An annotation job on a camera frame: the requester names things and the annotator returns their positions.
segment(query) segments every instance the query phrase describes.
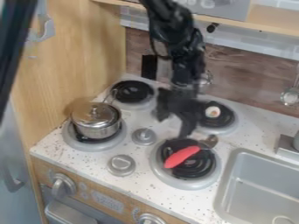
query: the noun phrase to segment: wooden cabinet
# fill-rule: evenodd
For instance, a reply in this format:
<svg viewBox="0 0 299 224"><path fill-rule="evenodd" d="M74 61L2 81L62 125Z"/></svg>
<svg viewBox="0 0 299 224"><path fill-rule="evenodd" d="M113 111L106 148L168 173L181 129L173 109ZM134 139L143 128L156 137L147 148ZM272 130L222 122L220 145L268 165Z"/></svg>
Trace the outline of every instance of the wooden cabinet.
<svg viewBox="0 0 299 224"><path fill-rule="evenodd" d="M48 0L56 35L27 46L11 99L43 216L29 149L67 118L75 101L94 98L125 72L118 8L88 0ZM38 29L35 18L32 27Z"/></svg>
<svg viewBox="0 0 299 224"><path fill-rule="evenodd" d="M126 2L123 0L91 0L98 3L112 4L118 6L128 6L138 10L145 10L139 3ZM221 25L231 25L250 30L279 33L283 35L299 37L299 11L285 10L270 6L254 4L245 22L224 19L220 17L209 17L204 15L193 15L198 21L216 23Z"/></svg>

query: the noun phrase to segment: silver pot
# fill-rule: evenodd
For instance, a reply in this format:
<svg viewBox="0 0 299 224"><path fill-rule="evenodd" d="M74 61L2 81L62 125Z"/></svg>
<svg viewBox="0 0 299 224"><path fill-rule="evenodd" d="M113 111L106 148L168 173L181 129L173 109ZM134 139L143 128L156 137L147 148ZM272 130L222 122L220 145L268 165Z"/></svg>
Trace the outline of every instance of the silver pot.
<svg viewBox="0 0 299 224"><path fill-rule="evenodd" d="M119 130L122 112L105 102L84 102L75 107L71 119L84 137L103 139Z"/></svg>

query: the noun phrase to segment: wooden panel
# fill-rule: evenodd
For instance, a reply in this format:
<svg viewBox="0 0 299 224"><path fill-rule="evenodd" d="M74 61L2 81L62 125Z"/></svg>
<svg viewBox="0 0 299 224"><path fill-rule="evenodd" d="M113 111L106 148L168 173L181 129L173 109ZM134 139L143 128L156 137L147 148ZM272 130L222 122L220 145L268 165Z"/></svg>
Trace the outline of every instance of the wooden panel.
<svg viewBox="0 0 299 224"><path fill-rule="evenodd" d="M88 0L47 2L56 35L25 49L11 93L43 223L29 149L67 118L73 102L95 97L125 70L117 7ZM37 21L32 26L37 28Z"/></svg>
<svg viewBox="0 0 299 224"><path fill-rule="evenodd" d="M127 72L139 75L142 55L150 49L149 34L129 28L126 33ZM214 76L209 95L299 117L299 107L280 102L281 92L293 85L297 61L207 45L206 63Z"/></svg>
<svg viewBox="0 0 299 224"><path fill-rule="evenodd" d="M122 0L93 0L98 3L128 6L137 10L145 11L144 7L139 3L130 3ZM206 21L222 25L231 25L236 27L247 28L251 30L280 33L283 35L299 37L299 12L296 10L285 10L270 6L252 4L248 13L247 21L235 21L224 19L221 17L209 17L193 14L198 21Z"/></svg>
<svg viewBox="0 0 299 224"><path fill-rule="evenodd" d="M75 199L77 199L83 203L86 203L91 207L99 209L99 210L103 211L104 213L109 214L120 221L124 221L125 223L135 224L136 222L134 221L134 219L132 217L132 211L135 208L139 208L140 212L137 214L137 216L139 216L143 213L150 213L150 214L155 214L155 215L159 216L160 218L164 219L167 223L170 223L170 224L185 223L184 221L179 220L179 219L175 218L174 216L171 216L169 214L161 212L160 210L157 210L151 206L145 205L144 203L142 203L136 199L132 199L129 196L126 196L122 193L113 191L110 188L107 188L103 185L96 184L93 181L82 178L72 172L66 171L66 170L59 168L57 166L54 166L52 164L48 164L47 162L45 162L41 159L32 157L32 160L34 163L35 172L38 177L38 182L41 184L45 184L50 187L52 186L52 183L48 178L49 177L48 173L49 173L49 170L51 169L53 171L53 173L60 172L60 173L67 175L69 178L71 178L77 184L77 186L78 186L79 182L84 182L87 185L88 195L90 195L91 191L97 191L97 192L107 195L108 197L110 197L112 199L122 202L125 205L125 207L124 207L123 213L119 214L114 210L111 210L101 204L94 202L94 200L92 199L91 196L89 197L89 199L83 199L80 196L80 193L82 192L82 190L79 187L77 187L78 192L73 196Z"/></svg>

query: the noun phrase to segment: black burner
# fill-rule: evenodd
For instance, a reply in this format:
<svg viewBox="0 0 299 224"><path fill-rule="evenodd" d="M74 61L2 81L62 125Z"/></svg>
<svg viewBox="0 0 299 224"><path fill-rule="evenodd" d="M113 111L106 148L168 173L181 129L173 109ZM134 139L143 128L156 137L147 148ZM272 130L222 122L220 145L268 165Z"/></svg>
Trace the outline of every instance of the black burner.
<svg viewBox="0 0 299 224"><path fill-rule="evenodd" d="M121 125L120 128L116 131L116 133L114 133L112 136L109 136L109 137L106 137L103 139L96 139L96 138L90 138L90 137L83 136L77 129L76 125L74 125L72 122L70 123L70 125L73 126L73 132L74 132L78 142L86 143L86 144L106 143L106 142L110 141L111 139L113 139L114 137L116 137L122 131L122 125Z"/></svg>
<svg viewBox="0 0 299 224"><path fill-rule="evenodd" d="M204 118L202 118L199 121L200 126L206 127L206 128L224 128L234 122L235 117L234 117L234 113L232 112L231 109L229 109L228 107L226 107L218 102L209 101L205 105L205 110L212 106L218 107L220 109L220 111L221 111L220 116L211 118L211 117L205 116L205 113L204 113Z"/></svg>
<svg viewBox="0 0 299 224"><path fill-rule="evenodd" d="M193 139L173 139L166 141L160 146L163 162L173 153L183 148L198 145L204 148L198 141ZM172 168L172 175L177 179L195 179L207 175L216 163L215 156L210 150L201 150L197 154L186 159L182 164Z"/></svg>
<svg viewBox="0 0 299 224"><path fill-rule="evenodd" d="M116 83L111 91L117 90L115 99L122 103L138 103L154 96L153 88L138 80L124 80Z"/></svg>

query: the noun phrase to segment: gray cabinet door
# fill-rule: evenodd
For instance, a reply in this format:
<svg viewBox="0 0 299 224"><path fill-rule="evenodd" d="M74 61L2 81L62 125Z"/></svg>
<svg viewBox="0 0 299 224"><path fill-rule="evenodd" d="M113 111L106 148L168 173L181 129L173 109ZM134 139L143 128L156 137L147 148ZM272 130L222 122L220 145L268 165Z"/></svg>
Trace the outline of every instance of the gray cabinet door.
<svg viewBox="0 0 299 224"><path fill-rule="evenodd" d="M0 127L0 223L41 223L10 104Z"/></svg>

